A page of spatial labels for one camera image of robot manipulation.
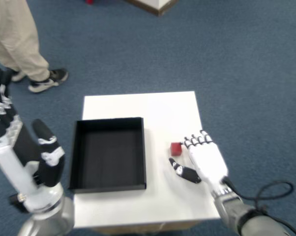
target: red cube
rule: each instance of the red cube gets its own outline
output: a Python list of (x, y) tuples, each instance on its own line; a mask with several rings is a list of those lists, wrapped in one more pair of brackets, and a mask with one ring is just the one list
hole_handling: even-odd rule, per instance
[(171, 143), (171, 156), (181, 156), (182, 146), (181, 143)]

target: white robotic hand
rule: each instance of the white robotic hand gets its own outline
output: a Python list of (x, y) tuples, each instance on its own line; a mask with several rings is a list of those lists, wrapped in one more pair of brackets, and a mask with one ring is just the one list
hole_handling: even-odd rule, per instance
[(177, 175), (194, 183), (199, 183), (201, 179), (208, 184), (211, 193), (223, 191), (225, 185), (221, 181), (228, 176), (228, 168), (217, 144), (209, 134), (201, 130), (190, 138), (185, 137), (182, 144), (188, 149), (195, 170), (181, 166), (170, 158), (169, 161)]
[(228, 168), (217, 144), (203, 130), (184, 139), (183, 143), (199, 177), (209, 185), (211, 191), (219, 191), (221, 180), (228, 175)]
[(33, 141), (12, 105), (11, 77), (0, 69), (0, 168), (18, 192), (11, 203), (23, 212), (46, 212), (63, 196), (64, 151), (40, 120), (32, 124), (39, 144)]

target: black cable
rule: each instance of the black cable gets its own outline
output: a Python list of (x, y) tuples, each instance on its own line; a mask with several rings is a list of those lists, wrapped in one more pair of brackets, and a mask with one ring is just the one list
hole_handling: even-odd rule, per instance
[[(286, 221), (284, 221), (282, 219), (279, 219), (277, 217), (273, 217), (271, 215), (268, 215), (268, 213), (266, 211), (267, 206), (259, 206), (258, 205), (259, 201), (275, 200), (275, 199), (279, 199), (279, 198), (284, 198), (284, 197), (292, 194), (292, 192), (294, 191), (295, 188), (294, 188), (294, 185), (291, 182), (285, 181), (285, 180), (277, 180), (277, 181), (271, 182), (269, 184), (266, 184), (266, 185), (264, 185), (263, 187), (260, 188), (260, 190), (258, 191), (256, 197), (247, 197), (247, 196), (244, 196), (244, 195), (240, 194), (228, 177), (224, 177), (222, 179), (222, 182), (224, 184), (226, 184), (229, 188), (231, 188), (231, 190), (234, 191), (241, 198), (246, 199), (246, 200), (250, 200), (250, 201), (254, 201), (255, 209), (257, 211), (261, 212), (263, 215), (269, 216), (270, 218), (277, 221), (278, 223), (283, 224), (284, 226), (289, 228), (292, 232), (294, 232), (294, 234), (296, 235), (296, 229), (292, 225), (290, 225), (288, 222), (286, 222)], [(268, 189), (270, 187), (273, 187), (275, 185), (280, 185), (280, 184), (288, 185), (289, 189), (286, 192), (282, 193), (282, 194), (262, 197), (262, 193), (265, 192), (266, 189)]]

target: black box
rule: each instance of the black box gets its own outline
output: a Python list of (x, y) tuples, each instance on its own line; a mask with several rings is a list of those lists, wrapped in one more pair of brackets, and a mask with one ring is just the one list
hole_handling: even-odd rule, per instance
[(143, 118), (77, 121), (69, 189), (74, 193), (146, 189)]

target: black sneaker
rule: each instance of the black sneaker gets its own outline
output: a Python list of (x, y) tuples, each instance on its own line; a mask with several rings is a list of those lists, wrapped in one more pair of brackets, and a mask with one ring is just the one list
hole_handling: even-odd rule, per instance
[(30, 80), (28, 89), (31, 92), (42, 92), (53, 86), (59, 86), (65, 80), (67, 80), (68, 72), (65, 69), (51, 70), (50, 77), (44, 81), (33, 81)]

